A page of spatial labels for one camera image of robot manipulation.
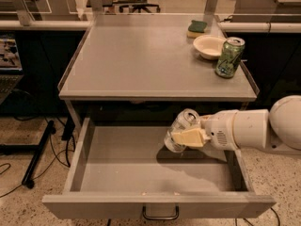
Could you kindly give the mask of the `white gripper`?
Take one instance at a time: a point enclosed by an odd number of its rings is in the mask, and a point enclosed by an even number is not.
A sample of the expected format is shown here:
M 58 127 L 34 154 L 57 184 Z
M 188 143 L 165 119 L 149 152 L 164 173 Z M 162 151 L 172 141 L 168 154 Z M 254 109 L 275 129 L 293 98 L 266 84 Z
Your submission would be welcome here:
M 201 127 L 174 130 L 171 137 L 175 143 L 200 148 L 208 141 L 217 150 L 236 151 L 233 124 L 237 110 L 223 110 L 212 115 L 200 117 Z

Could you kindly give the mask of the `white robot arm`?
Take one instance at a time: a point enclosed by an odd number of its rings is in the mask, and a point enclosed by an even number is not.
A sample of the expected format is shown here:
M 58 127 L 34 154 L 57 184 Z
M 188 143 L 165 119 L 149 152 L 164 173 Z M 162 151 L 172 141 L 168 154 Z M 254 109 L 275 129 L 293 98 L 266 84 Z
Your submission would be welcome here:
M 276 101 L 270 110 L 223 110 L 198 117 L 171 131 L 181 146 L 236 151 L 253 148 L 266 153 L 296 153 L 301 150 L 301 96 Z

